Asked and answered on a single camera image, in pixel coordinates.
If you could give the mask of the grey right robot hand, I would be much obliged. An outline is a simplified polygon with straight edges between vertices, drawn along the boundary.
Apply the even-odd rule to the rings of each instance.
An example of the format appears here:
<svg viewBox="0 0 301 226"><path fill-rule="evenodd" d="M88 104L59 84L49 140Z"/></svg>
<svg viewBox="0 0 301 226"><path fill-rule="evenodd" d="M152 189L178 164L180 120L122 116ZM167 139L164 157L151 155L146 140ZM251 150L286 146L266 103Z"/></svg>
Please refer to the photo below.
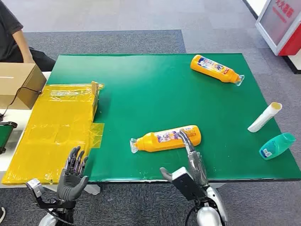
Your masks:
<svg viewBox="0 0 301 226"><path fill-rule="evenodd" d="M201 155L197 152L189 136L183 130L180 130L178 136L185 145L189 165L189 172L198 186L208 186L208 180Z"/></svg>

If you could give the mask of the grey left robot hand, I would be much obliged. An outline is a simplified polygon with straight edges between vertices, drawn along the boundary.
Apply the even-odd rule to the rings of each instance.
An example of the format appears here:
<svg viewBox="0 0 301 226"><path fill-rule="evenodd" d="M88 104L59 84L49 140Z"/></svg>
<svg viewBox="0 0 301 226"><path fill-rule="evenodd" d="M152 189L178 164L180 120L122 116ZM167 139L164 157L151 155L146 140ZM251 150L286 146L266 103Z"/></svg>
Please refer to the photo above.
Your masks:
<svg viewBox="0 0 301 226"><path fill-rule="evenodd" d="M57 186L57 197L66 202L78 199L88 185L89 177L84 176L84 168L88 156L83 158L84 150L74 147L67 157Z"/></svg>

